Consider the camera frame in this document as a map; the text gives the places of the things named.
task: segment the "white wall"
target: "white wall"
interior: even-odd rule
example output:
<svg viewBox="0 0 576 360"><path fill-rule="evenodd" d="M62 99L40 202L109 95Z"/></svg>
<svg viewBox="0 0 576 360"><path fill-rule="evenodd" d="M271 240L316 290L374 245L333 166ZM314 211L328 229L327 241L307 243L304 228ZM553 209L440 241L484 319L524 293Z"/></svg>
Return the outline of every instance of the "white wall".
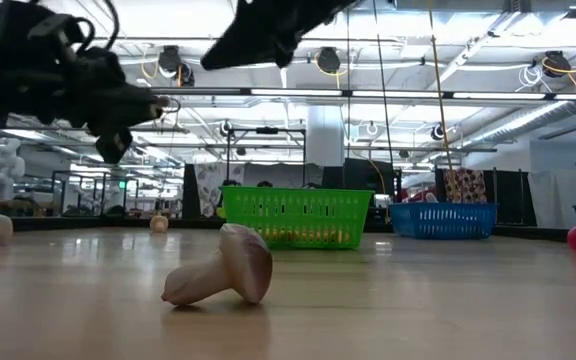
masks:
<svg viewBox="0 0 576 360"><path fill-rule="evenodd" d="M495 153L471 153L462 161L462 166L474 170L530 171L530 138L522 136L514 144L498 145Z"/></svg>
<svg viewBox="0 0 576 360"><path fill-rule="evenodd" d="M576 140L534 140L530 158L533 171L576 170Z"/></svg>

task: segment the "patterned fabric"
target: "patterned fabric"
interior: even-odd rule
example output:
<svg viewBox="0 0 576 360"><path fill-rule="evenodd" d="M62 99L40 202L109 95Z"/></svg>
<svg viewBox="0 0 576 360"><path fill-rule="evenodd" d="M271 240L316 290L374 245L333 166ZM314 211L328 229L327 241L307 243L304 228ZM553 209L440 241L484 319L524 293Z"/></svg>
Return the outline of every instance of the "patterned fabric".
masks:
<svg viewBox="0 0 576 360"><path fill-rule="evenodd" d="M219 187L226 180L226 164L197 164L195 169L201 215L211 217L215 214L221 198ZM230 180L243 182L244 165L230 165Z"/></svg>
<svg viewBox="0 0 576 360"><path fill-rule="evenodd" d="M456 189L454 192L450 181L450 171L444 170L443 173L446 183L446 201L463 204L485 204L488 202L483 171L464 168L457 169L457 171L453 170Z"/></svg>

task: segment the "white robot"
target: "white robot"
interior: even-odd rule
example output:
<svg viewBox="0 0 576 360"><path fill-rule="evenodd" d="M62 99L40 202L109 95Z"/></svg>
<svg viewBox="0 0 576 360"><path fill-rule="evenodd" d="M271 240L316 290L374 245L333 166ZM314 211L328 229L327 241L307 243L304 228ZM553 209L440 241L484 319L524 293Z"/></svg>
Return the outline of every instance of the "white robot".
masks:
<svg viewBox="0 0 576 360"><path fill-rule="evenodd" d="M17 156L18 139L0 139L0 201L13 198L13 184L26 173L26 162Z"/></svg>

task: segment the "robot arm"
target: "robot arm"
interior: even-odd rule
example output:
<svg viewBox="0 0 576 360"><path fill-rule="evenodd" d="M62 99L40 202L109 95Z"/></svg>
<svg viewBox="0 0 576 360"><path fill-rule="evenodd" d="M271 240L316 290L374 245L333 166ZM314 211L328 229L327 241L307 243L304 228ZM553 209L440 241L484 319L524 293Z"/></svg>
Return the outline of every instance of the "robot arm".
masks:
<svg viewBox="0 0 576 360"><path fill-rule="evenodd" d="M68 120L97 136L106 163L116 164L132 143L131 126L160 118L167 98L126 83L110 51L119 32L117 11L104 48L89 47L94 25L85 18L55 14L40 0L0 2L0 128L9 113L36 116L49 125ZM238 0L237 14L204 56L204 69L274 61L287 66L302 36L360 0ZM79 24L86 23L84 35ZM73 44L80 44L77 50Z"/></svg>
<svg viewBox="0 0 576 360"><path fill-rule="evenodd" d="M84 36L79 24L90 21L55 14L38 2L0 2L0 128L11 112L46 125L56 118L86 125L104 160L117 163L132 142L128 128L161 117L168 100L126 83L109 50L114 40L105 48L88 47L94 29ZM73 44L81 45L74 51Z"/></svg>

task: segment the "curtain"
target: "curtain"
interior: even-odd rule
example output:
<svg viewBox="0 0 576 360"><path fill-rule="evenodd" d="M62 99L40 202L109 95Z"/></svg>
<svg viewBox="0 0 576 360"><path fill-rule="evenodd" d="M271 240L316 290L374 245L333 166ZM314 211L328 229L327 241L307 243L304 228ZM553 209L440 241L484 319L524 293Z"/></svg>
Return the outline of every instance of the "curtain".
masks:
<svg viewBox="0 0 576 360"><path fill-rule="evenodd" d="M215 214L221 198L219 187L226 180L226 164L197 164L195 166L195 174L201 215L211 217ZM243 182L244 165L230 165L230 180L237 181L240 184Z"/></svg>
<svg viewBox="0 0 576 360"><path fill-rule="evenodd" d="M576 226L576 171L531 172L528 180L538 227Z"/></svg>
<svg viewBox="0 0 576 360"><path fill-rule="evenodd" d="M453 170L453 174L455 191L452 191L450 171L444 171L443 174L448 202L463 204L485 204L488 202L483 171L460 168L456 171Z"/></svg>

